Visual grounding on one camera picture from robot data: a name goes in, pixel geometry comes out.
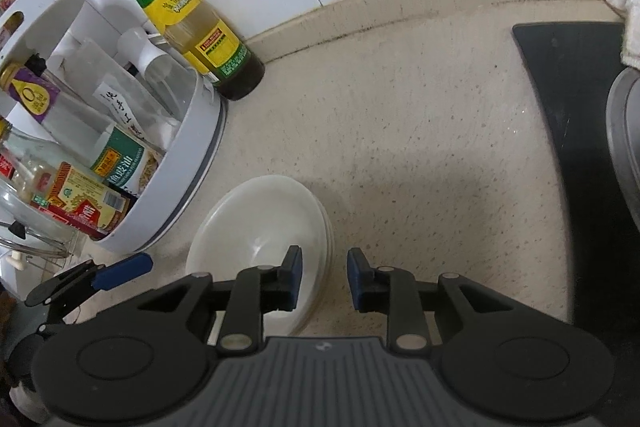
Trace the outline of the yellow label vinegar bottle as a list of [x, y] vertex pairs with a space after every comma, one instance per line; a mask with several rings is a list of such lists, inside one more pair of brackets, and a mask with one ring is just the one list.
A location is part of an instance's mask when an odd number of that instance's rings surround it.
[[97, 241], [120, 225], [131, 205], [58, 143], [18, 130], [6, 119], [1, 176], [26, 205]]

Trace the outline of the cream bowl front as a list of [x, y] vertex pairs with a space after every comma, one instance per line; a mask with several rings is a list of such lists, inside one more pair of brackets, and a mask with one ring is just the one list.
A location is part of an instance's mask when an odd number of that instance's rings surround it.
[[228, 281], [249, 267], [278, 265], [288, 247], [303, 249], [296, 309], [264, 318], [268, 336], [293, 336], [308, 321], [326, 283], [334, 248], [329, 216], [314, 193], [289, 176], [258, 176], [217, 202], [196, 231], [186, 273]]

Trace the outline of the clear glass jar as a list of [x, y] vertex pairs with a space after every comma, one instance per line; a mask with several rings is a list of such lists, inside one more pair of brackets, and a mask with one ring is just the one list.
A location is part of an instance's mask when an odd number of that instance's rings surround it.
[[21, 255], [64, 259], [73, 254], [76, 233], [29, 207], [1, 180], [1, 247]]

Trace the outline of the stove burner with cap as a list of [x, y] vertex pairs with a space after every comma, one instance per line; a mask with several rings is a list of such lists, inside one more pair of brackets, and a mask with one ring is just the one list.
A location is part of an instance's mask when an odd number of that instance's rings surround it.
[[627, 67], [608, 92], [606, 136], [617, 183], [639, 226], [639, 71]]

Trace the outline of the white cloth on stove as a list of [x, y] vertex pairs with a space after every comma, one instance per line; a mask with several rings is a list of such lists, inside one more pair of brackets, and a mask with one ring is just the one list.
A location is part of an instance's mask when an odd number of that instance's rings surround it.
[[640, 69], [640, 0], [604, 0], [624, 20], [620, 60], [628, 67]]

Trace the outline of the green label fish soy bottle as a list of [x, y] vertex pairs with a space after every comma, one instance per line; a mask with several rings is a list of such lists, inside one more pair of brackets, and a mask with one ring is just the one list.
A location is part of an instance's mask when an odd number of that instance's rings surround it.
[[141, 196], [160, 165], [161, 153], [70, 93], [54, 76], [11, 62], [2, 69], [1, 89], [82, 165], [134, 197]]

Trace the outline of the green yellow sauce bottle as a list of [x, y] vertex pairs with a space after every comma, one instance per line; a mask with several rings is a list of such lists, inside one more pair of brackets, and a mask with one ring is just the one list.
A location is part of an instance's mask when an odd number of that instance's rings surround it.
[[252, 92], [265, 66], [205, 0], [136, 0], [146, 17], [230, 101]]

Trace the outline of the black gas stove top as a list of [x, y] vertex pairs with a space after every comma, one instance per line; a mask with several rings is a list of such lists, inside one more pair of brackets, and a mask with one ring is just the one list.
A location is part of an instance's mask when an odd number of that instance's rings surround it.
[[546, 118], [566, 198], [573, 320], [608, 345], [639, 341], [639, 231], [618, 186], [605, 128], [622, 71], [623, 27], [611, 22], [512, 29]]

